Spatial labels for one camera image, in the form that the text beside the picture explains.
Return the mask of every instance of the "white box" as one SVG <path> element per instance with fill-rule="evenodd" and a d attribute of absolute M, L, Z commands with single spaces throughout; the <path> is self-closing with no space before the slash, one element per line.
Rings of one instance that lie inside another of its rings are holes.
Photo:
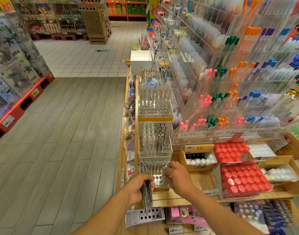
<path fill-rule="evenodd" d="M 134 75 L 141 74 L 142 68 L 152 67 L 152 55 L 149 50 L 132 50 L 130 60 L 131 73 Z"/>

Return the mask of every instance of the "hand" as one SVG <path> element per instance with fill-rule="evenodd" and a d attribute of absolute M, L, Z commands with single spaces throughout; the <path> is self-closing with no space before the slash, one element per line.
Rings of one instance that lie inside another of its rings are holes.
<path fill-rule="evenodd" d="M 155 187 L 155 183 L 153 183 L 154 177 L 150 174 L 133 175 L 128 180 L 126 185 L 122 188 L 128 193 L 130 207 L 142 200 L 142 192 L 140 191 L 140 189 L 142 188 L 143 182 L 145 180 L 151 181 L 151 189 L 153 191 Z"/>
<path fill-rule="evenodd" d="M 182 198 L 187 199 L 190 192 L 196 188 L 191 175 L 179 162 L 171 161 L 163 172 L 163 176 L 166 176 L 167 174 L 170 175 L 170 178 L 166 177 L 165 180 L 168 182 L 171 189 Z"/>

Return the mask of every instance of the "gray wood-patterned floor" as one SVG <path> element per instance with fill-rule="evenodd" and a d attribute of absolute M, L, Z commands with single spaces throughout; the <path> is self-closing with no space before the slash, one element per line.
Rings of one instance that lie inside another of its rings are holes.
<path fill-rule="evenodd" d="M 0 139 L 0 235 L 64 235 L 112 196 L 126 78 L 57 78 Z"/>

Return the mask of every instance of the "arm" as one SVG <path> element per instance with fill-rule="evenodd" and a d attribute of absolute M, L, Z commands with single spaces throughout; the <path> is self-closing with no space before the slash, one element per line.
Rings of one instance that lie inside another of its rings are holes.
<path fill-rule="evenodd" d="M 145 180 L 153 182 L 154 178 L 149 174 L 131 177 L 123 188 L 72 235 L 116 234 L 128 209 L 142 200 L 140 189 Z"/>
<path fill-rule="evenodd" d="M 197 189 L 191 175 L 179 162 L 171 161 L 163 173 L 163 175 L 166 174 L 171 176 L 171 178 L 166 177 L 170 187 L 197 208 L 216 235 L 243 235 L 244 231 L 250 231 L 248 234 L 251 235 L 263 234 L 247 221 Z"/>

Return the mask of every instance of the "white tile floor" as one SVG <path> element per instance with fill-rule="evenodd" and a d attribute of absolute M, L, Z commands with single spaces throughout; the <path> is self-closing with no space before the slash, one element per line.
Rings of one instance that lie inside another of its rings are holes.
<path fill-rule="evenodd" d="M 39 40 L 35 44 L 55 77 L 126 77 L 133 45 L 146 34 L 145 22 L 112 22 L 107 44 L 89 41 Z M 97 52 L 108 49 L 108 53 Z"/>

